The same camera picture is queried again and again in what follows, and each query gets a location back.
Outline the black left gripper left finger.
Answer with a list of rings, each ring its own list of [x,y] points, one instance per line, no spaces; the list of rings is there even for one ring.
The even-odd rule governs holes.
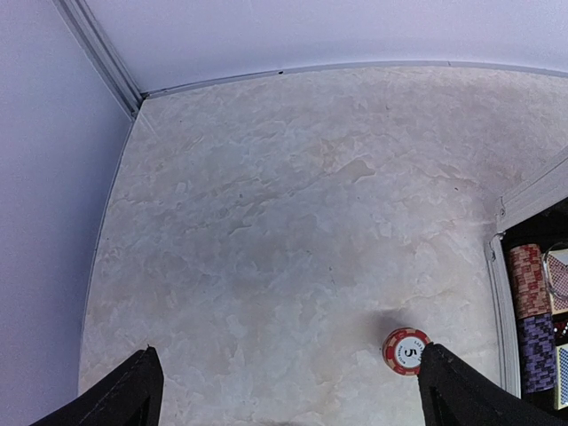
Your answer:
[[[36,425],[157,425],[164,375],[154,347],[138,350],[84,394]]]

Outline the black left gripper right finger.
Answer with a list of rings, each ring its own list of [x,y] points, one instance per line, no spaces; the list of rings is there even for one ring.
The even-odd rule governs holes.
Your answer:
[[[517,398],[441,344],[422,352],[418,384],[427,425],[565,425]]]

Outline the red poker chip stack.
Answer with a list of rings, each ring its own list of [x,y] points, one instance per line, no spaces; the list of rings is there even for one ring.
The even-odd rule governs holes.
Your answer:
[[[430,338],[420,329],[397,328],[383,342],[383,360],[398,375],[417,376],[421,368],[422,352],[429,343]]]

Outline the blue playing card deck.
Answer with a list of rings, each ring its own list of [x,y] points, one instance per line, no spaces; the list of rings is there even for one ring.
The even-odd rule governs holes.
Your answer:
[[[567,408],[568,403],[568,344],[556,347],[555,410]]]

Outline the aluminium poker chip case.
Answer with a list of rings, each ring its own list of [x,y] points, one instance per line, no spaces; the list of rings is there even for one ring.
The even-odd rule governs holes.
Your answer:
[[[485,247],[500,385],[567,423],[567,153],[497,201]]]

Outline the red playing card deck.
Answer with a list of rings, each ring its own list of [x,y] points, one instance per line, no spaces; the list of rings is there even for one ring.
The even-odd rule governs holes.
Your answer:
[[[567,249],[549,250],[543,255],[545,281],[553,314],[567,312]]]

